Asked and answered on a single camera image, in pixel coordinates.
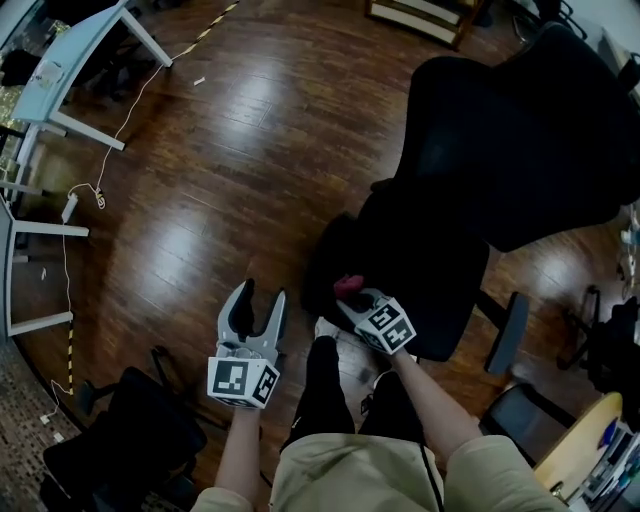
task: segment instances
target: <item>round wooden table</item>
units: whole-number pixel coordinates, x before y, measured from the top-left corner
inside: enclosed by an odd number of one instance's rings
[[[602,435],[621,414],[620,393],[608,393],[595,402],[536,464],[536,478],[547,489],[562,482],[560,495],[569,498],[604,455],[607,446],[598,448]]]

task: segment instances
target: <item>red object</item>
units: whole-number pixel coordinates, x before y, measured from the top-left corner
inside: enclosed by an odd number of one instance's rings
[[[364,286],[362,276],[344,276],[333,285],[333,292],[336,299],[347,300],[354,293],[358,293]]]

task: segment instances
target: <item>black pants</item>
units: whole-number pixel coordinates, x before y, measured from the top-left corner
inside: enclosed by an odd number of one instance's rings
[[[313,342],[307,359],[306,386],[282,449],[305,436],[321,433],[355,433],[340,388],[336,341],[329,336]],[[387,373],[378,382],[359,434],[425,444],[420,420],[396,373]]]

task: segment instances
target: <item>forearm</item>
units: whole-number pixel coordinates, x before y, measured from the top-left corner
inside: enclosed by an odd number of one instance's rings
[[[237,408],[224,447],[216,487],[239,494],[255,507],[260,482],[260,411]]]
[[[427,375],[406,350],[398,351],[391,362],[411,398],[430,447],[445,461],[464,443],[482,436],[467,411]]]

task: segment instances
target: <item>person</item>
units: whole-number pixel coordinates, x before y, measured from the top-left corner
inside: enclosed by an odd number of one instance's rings
[[[401,349],[377,379],[358,434],[340,388],[336,338],[324,319],[307,360],[306,387],[283,446],[274,512],[560,512],[513,442],[477,422]],[[258,506],[260,411],[235,410],[215,487],[192,512]],[[446,462],[443,480],[433,447]]]

